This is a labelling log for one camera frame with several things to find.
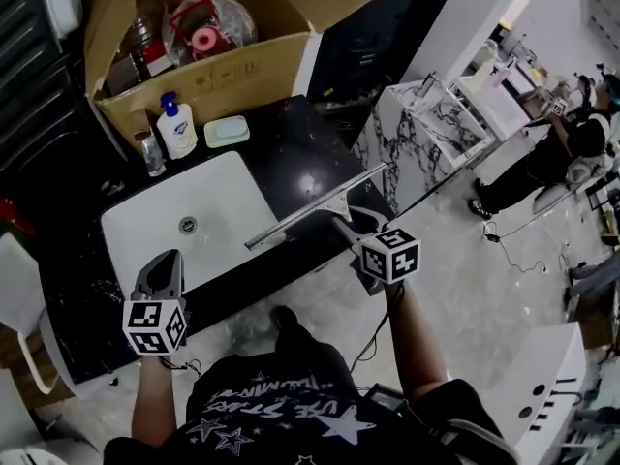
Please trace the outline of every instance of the soap dish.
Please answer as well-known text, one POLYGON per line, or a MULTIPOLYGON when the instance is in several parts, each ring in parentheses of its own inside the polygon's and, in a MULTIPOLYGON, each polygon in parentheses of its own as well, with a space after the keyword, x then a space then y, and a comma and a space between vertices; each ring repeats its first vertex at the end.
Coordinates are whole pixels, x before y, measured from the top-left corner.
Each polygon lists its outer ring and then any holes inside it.
POLYGON ((249 138, 250 128, 243 115, 212 120, 204 124, 204 140, 209 148, 219 148, 249 138))

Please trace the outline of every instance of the black countertop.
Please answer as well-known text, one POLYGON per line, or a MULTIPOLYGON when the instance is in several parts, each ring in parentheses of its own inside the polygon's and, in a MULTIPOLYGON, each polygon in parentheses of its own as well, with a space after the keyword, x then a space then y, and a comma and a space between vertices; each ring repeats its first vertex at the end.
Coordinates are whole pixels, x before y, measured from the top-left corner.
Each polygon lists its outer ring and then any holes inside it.
MULTIPOLYGON (((293 97, 244 113, 251 138, 223 149, 199 146, 187 157, 167 163, 155 180, 128 178, 125 188, 96 204, 81 204, 78 174, 56 201, 58 208, 36 219, 39 268, 47 310, 61 353, 76 383, 111 372, 138 356, 121 329, 123 295, 103 236, 100 216, 110 207, 157 184, 163 178, 236 150, 252 173, 278 220, 363 172, 335 132, 302 97, 293 97)), ((349 194, 349 203, 393 218, 388 204, 369 181, 349 194)), ((192 313, 193 334, 237 313, 348 248, 317 212, 287 231, 288 240, 226 274, 184 294, 192 313)))

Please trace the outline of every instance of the sink drain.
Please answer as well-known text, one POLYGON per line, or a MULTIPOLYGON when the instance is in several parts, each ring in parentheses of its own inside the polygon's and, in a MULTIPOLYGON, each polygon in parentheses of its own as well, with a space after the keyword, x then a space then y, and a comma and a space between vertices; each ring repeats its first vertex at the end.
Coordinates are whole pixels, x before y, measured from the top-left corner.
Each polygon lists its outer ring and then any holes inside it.
POLYGON ((192 234, 196 231, 198 223, 194 217, 183 217, 181 222, 178 223, 178 229, 181 234, 192 234))

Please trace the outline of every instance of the star print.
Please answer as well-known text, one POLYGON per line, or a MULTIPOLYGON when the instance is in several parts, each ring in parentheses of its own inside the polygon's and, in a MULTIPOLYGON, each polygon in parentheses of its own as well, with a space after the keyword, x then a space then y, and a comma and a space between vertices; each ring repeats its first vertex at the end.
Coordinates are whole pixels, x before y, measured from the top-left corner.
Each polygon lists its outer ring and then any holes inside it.
POLYGON ((234 432, 227 434, 226 432, 217 432, 215 434, 221 439, 221 441, 215 447, 215 450, 223 450, 224 448, 232 451, 234 456, 239 457, 239 452, 241 451, 241 445, 245 443, 254 443, 253 439, 246 438, 245 436, 241 436, 241 427, 236 429, 234 432))
POLYGON ((206 441, 206 438, 209 437, 209 434, 211 433, 212 430, 226 429, 226 425, 222 425, 221 423, 218 423, 219 421, 220 421, 219 418, 216 418, 215 420, 205 420, 204 418, 201 418, 201 423, 198 424, 193 429, 188 430, 187 434, 189 434, 190 432, 200 431, 202 442, 204 443, 206 441))
POLYGON ((300 455, 295 465, 317 465, 317 464, 313 461, 312 456, 301 456, 300 455))
POLYGON ((259 375, 253 379, 250 379, 250 381, 252 381, 253 383, 263 383, 267 379, 269 379, 269 376, 264 376, 263 372, 259 372, 259 375))
POLYGON ((329 430, 323 435, 324 438, 340 436, 348 443, 357 446, 357 433, 360 430, 372 429, 374 423, 360 422, 356 419, 357 405, 350 406, 340 418, 316 416, 329 430))

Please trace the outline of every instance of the plastic bag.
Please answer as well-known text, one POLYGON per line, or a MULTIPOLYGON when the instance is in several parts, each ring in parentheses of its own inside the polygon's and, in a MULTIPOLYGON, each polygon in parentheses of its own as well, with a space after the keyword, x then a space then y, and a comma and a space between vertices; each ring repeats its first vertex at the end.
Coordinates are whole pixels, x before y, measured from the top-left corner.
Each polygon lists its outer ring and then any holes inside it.
POLYGON ((175 66, 191 64, 255 43, 258 30, 236 0, 184 0, 162 26, 166 55, 175 66))

